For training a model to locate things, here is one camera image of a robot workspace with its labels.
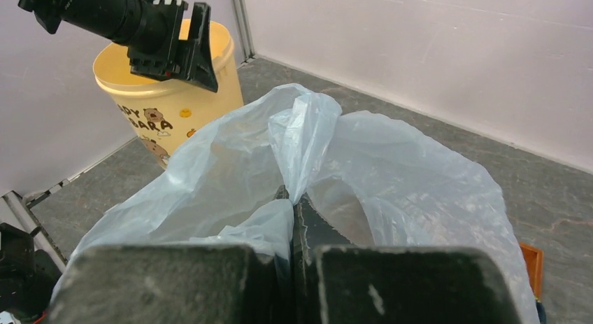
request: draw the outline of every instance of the bucket rim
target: bucket rim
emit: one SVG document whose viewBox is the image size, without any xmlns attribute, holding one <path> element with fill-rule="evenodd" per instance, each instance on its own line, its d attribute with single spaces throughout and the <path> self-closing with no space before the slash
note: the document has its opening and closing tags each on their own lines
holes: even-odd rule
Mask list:
<svg viewBox="0 0 593 324">
<path fill-rule="evenodd" d="M 184 19 L 183 22 L 189 22 L 190 19 Z M 234 59 L 234 41 L 229 32 L 229 30 L 222 24 L 210 21 L 210 28 L 212 26 L 217 27 L 219 30 L 222 30 L 228 38 L 227 44 L 222 50 L 222 53 L 212 59 L 212 65 L 214 68 L 214 72 L 216 75 L 227 65 L 229 59 Z M 142 84 L 142 85 L 121 85 L 116 83 L 109 83 L 100 79 L 95 72 L 95 64 L 99 57 L 112 45 L 117 45 L 115 43 L 110 43 L 107 45 L 95 58 L 93 61 L 93 74 L 95 77 L 95 81 L 97 85 L 109 94 L 114 94 L 121 97 L 128 97 L 128 98 L 149 98 L 149 97 L 160 97 L 165 94 L 173 93 L 173 92 L 182 92 L 188 88 L 194 87 L 193 84 L 187 83 L 181 80 L 171 79 L 160 81 L 157 83 L 151 84 Z"/>
</svg>

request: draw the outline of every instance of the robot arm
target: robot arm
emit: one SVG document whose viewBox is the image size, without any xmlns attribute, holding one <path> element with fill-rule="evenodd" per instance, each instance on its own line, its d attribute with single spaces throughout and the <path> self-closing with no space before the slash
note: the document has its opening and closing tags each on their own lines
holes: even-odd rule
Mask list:
<svg viewBox="0 0 593 324">
<path fill-rule="evenodd" d="M 167 80 L 175 78 L 212 92 L 218 83 L 210 56 L 210 6 L 194 3 L 187 40 L 179 39 L 185 1 L 19 0 L 50 34 L 66 21 L 128 47 L 130 71 Z"/>
</svg>

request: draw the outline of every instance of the translucent plastic bag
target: translucent plastic bag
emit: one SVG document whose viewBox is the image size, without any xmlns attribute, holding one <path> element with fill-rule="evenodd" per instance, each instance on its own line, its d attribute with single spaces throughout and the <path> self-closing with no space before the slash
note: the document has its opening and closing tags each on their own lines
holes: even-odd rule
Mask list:
<svg viewBox="0 0 593 324">
<path fill-rule="evenodd" d="M 402 121 L 340 114 L 327 95 L 276 87 L 195 133 L 159 178 L 106 212 L 72 258 L 105 244 L 221 243 L 288 262 L 292 203 L 307 191 L 355 244 L 483 249 L 523 322 L 537 323 L 501 189 L 487 171 Z M 282 184 L 290 200 L 273 200 Z"/>
</svg>

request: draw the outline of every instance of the marble floor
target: marble floor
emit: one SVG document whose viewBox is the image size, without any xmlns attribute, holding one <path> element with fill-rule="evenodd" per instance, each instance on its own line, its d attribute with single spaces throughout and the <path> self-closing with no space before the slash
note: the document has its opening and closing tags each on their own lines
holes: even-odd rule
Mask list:
<svg viewBox="0 0 593 324">
<path fill-rule="evenodd" d="M 543 303 L 548 322 L 593 323 L 593 175 L 265 59 L 241 67 L 239 78 L 246 102 L 274 86 L 300 83 L 331 95 L 344 113 L 368 110 L 404 120 L 483 165 L 503 188 L 517 238 L 544 250 Z M 104 211 L 161 172 L 142 143 L 132 141 L 32 211 L 68 257 Z"/>
</svg>

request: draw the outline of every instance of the orange object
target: orange object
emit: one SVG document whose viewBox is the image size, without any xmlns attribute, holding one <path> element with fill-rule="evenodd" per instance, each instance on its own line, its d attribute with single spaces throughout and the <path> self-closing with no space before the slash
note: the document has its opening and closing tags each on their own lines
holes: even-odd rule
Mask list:
<svg viewBox="0 0 593 324">
<path fill-rule="evenodd" d="M 41 324 L 41 322 L 43 322 L 43 320 L 45 319 L 45 317 L 46 317 L 47 315 L 48 315 L 48 314 L 47 314 L 47 313 L 44 311 L 44 312 L 43 312 L 43 315 L 41 315 L 41 317 L 37 318 L 37 320 L 36 320 L 36 321 L 34 321 L 34 322 L 33 322 L 33 324 Z"/>
<path fill-rule="evenodd" d="M 179 112 L 179 116 L 182 118 L 189 118 L 192 116 L 192 111 L 189 108 L 184 108 Z"/>
<path fill-rule="evenodd" d="M 541 296 L 541 283 L 543 280 L 543 251 L 530 245 L 521 243 L 523 258 L 527 264 L 529 284 L 537 298 Z"/>
</svg>

